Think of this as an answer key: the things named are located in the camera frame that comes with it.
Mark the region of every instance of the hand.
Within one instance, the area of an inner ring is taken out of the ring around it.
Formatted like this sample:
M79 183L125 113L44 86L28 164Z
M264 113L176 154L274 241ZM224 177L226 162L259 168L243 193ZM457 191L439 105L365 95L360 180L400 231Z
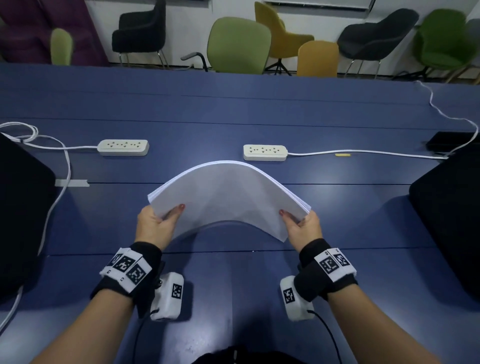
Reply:
M150 205L142 208L138 214L135 242L151 243L163 251L170 244L175 225L184 209L184 204L175 206L162 220L155 215Z
M300 253L304 246L309 242L323 238L320 220L318 219L317 214L315 214L315 211L310 210L308 215L298 224L295 222L293 215L289 212L280 210L278 213L287 227L290 243L297 252Z

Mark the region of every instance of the blue table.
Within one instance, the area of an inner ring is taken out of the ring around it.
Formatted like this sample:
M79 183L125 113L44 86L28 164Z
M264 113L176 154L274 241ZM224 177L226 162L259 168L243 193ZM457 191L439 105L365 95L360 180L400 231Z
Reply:
M445 112L478 114L480 89L431 87ZM0 65L0 119L36 125L68 146L107 138L150 142L143 158L71 152L73 178L89 187L69 188L55 209L39 267L0 337L0 362L28 362L78 316L98 271L131 243L136 215L160 184L199 163L242 160L243 144L430 155L424 142L436 131L469 125L439 117L428 97L420 85L399 82ZM64 178L62 153L29 151ZM326 239L344 249L361 287L401 327L443 362L472 363L480 355L480 304L461 288L407 198L409 185L437 163L355 154L252 164L318 212ZM182 314L177 322L145 325L139 363L187 364L235 343L308 363L336 361L320 322L286 317L278 284L298 262L288 243L220 222L174 241L165 261L187 282ZM0 305L0 319L11 304ZM328 305L321 299L314 305L343 361L354 363ZM117 363L130 362L137 328L133 317Z

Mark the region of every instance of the green chair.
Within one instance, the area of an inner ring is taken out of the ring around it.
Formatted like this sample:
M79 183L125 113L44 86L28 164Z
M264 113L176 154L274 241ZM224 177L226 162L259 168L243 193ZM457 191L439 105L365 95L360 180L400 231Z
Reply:
M437 9L423 20L413 43L413 55L425 68L416 73L426 77L432 70L459 70L475 58L477 48L466 33L465 15Z
M57 28L50 36L50 57L52 64L70 66L73 54L73 38L69 32Z
M262 74L270 52L272 35L265 25L253 20L224 17L210 30L207 57L217 72ZM205 71L205 58L200 52L181 57L182 61L199 56Z

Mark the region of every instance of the electrical outlet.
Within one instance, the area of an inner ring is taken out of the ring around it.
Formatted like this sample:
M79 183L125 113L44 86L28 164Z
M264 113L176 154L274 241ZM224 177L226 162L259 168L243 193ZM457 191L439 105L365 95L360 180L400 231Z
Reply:
M244 160L273 160L282 162L287 159L288 151L284 146L269 146L263 144L245 144L243 146Z
M96 149L103 156L144 156L148 153L149 144L144 139L105 139Z

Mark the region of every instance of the stack of paper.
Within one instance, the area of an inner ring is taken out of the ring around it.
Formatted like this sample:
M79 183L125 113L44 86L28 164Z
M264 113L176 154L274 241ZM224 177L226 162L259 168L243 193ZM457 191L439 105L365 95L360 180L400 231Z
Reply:
M149 194L148 200L159 217L176 205L186 205L174 237L213 222L235 220L284 241L288 234L278 211L301 220L311 209L258 168L232 160L190 168Z

